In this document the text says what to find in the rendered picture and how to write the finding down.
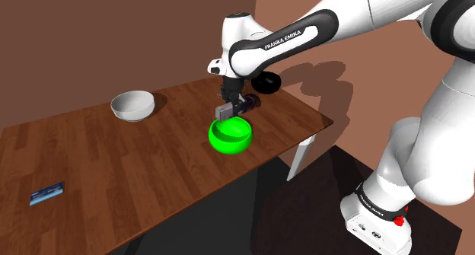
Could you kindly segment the grey and purple cylinder tool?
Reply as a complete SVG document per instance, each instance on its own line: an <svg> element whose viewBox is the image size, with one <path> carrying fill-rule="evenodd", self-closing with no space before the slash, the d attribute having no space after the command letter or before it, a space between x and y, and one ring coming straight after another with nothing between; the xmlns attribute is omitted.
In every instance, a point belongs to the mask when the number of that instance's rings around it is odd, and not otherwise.
<svg viewBox="0 0 475 255"><path fill-rule="evenodd" d="M260 98L255 94L240 95L238 99L215 108L215 118L225 121L261 106Z"/></svg>

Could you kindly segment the black bowl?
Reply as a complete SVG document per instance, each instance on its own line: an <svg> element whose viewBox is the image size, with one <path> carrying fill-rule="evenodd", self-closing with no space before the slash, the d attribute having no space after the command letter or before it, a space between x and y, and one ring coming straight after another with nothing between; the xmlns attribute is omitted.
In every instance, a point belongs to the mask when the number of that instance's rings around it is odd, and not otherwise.
<svg viewBox="0 0 475 255"><path fill-rule="evenodd" d="M251 80L253 89L261 94L273 94L280 89L281 84L280 76L274 72L261 72Z"/></svg>

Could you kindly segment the green bowl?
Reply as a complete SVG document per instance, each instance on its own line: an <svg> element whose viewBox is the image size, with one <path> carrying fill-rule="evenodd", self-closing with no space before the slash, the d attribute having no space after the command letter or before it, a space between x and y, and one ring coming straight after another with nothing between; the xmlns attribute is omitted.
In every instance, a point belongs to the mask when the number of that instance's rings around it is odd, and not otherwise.
<svg viewBox="0 0 475 255"><path fill-rule="evenodd" d="M252 140L251 125L239 116L225 121L214 120L209 127L209 143L216 151L225 155L243 152Z"/></svg>

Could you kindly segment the white bowl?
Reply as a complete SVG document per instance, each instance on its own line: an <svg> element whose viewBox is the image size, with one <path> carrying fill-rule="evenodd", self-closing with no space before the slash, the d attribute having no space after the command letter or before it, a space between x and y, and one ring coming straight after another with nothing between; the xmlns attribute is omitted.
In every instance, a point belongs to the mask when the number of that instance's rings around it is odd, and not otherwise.
<svg viewBox="0 0 475 255"><path fill-rule="evenodd" d="M155 98L147 91L127 91L117 95L111 101L110 107L119 119L138 122L152 114Z"/></svg>

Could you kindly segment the wooden table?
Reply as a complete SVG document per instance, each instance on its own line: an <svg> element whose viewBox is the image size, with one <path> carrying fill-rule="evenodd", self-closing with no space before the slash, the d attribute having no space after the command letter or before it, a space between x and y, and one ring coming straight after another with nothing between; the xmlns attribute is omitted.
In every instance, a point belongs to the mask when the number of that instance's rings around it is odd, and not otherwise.
<svg viewBox="0 0 475 255"><path fill-rule="evenodd" d="M208 140L219 77L155 92L147 119L109 104L8 127L0 135L0 255L104 255L274 157L330 118L284 90L244 114L253 130L238 155ZM31 193L63 193L30 206Z"/></svg>

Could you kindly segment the dark robot stand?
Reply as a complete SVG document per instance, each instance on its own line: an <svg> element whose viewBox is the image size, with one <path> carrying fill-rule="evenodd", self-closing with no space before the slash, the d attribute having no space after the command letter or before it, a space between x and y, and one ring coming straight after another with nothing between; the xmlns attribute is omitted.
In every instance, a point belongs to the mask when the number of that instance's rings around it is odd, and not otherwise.
<svg viewBox="0 0 475 255"><path fill-rule="evenodd" d="M254 214L253 255L379 255L346 230L340 200L371 174L334 145L290 181L280 158L263 165L265 196Z"/></svg>

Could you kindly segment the blue card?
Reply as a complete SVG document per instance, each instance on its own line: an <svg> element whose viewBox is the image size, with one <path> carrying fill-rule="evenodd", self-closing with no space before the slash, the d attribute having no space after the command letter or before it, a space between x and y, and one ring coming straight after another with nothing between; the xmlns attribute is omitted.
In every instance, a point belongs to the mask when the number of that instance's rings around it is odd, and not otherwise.
<svg viewBox="0 0 475 255"><path fill-rule="evenodd" d="M30 206L34 206L39 202L43 202L47 199L51 199L55 196L58 196L63 193L64 184L63 182L55 183L51 186L42 188L41 190L35 191L30 195Z"/></svg>

